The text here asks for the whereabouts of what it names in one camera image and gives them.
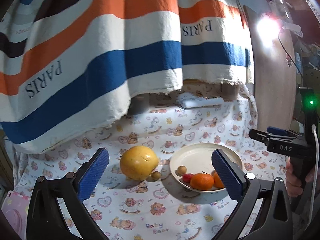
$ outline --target red fruit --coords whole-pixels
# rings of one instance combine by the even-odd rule
[[[191,178],[194,176],[192,173],[186,173],[182,176],[182,180],[186,183],[190,183]]]

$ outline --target cream plate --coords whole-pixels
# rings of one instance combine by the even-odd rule
[[[182,180],[182,176],[177,173],[179,166],[186,166],[187,173],[202,173],[203,171],[211,174],[214,171],[211,156],[216,149],[222,149],[229,159],[238,164],[242,169],[242,161],[239,156],[231,149],[215,143],[195,143],[185,146],[172,155],[169,163],[170,171],[174,178],[184,187],[196,192],[219,192],[223,189],[212,187],[211,190],[197,190],[190,187],[189,183]]]

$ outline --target metal screw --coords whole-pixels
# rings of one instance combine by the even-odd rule
[[[72,179],[74,176],[75,176],[75,173],[74,173],[74,172],[68,172],[68,173],[66,174],[66,178],[67,178],[67,179]]]
[[[38,179],[37,179],[37,181],[40,183],[40,182],[42,182],[42,181],[44,181],[44,176],[40,176]]]
[[[248,172],[248,173],[246,174],[246,176],[247,176],[248,179],[255,179],[255,178],[256,178],[256,175],[254,175],[254,174],[251,173],[251,172]]]

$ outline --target pink case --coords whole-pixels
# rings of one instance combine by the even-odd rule
[[[29,197],[9,191],[1,208],[8,222],[22,240],[26,239],[29,203]]]

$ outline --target human hand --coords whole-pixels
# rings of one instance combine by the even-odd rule
[[[293,166],[290,163],[290,157],[287,159],[286,163],[286,173],[285,176],[287,178],[287,182],[285,183],[287,187],[287,192],[290,197],[297,197],[303,193],[303,189],[301,188],[301,180],[299,180],[295,175],[293,175]],[[306,176],[306,182],[311,182],[313,180],[313,176],[315,173],[315,168],[313,167],[311,171]]]

